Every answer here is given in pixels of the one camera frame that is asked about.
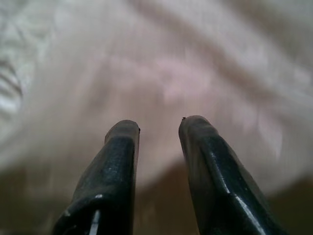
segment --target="wrinkled fabric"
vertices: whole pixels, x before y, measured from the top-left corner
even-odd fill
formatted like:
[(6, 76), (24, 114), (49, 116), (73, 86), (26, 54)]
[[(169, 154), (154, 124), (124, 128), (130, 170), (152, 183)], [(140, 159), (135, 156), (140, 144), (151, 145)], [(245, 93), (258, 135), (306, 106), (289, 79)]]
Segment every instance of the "wrinkled fabric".
[(266, 195), (312, 172), (312, 2), (16, 0), (1, 8), (4, 231), (49, 231), (122, 119), (141, 128), (135, 234), (197, 234), (182, 117), (206, 117)]

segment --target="white fabric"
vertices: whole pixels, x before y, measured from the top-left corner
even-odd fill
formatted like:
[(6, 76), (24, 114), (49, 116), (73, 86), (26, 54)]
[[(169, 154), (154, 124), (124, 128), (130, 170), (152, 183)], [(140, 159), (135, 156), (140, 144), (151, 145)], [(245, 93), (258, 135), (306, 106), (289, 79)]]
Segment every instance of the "white fabric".
[(178, 126), (189, 115), (218, 129), (266, 194), (312, 171), (313, 2), (16, 0), (1, 9), (5, 230), (50, 229), (122, 119), (141, 128), (138, 192), (183, 162)]

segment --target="white bedsheet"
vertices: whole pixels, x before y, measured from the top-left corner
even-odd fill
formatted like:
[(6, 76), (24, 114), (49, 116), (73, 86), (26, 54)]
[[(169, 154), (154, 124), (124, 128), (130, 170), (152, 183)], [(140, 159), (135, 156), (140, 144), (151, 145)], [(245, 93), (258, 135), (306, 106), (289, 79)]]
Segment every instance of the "white bedsheet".
[[(308, 175), (312, 10), (309, 0), (2, 0), (0, 229), (48, 231), (122, 119), (141, 128), (138, 195), (183, 162), (189, 115), (218, 129), (265, 194)], [(145, 197), (136, 234), (195, 233), (184, 177), (174, 182), (187, 206)], [(165, 229), (160, 205), (185, 222)]]

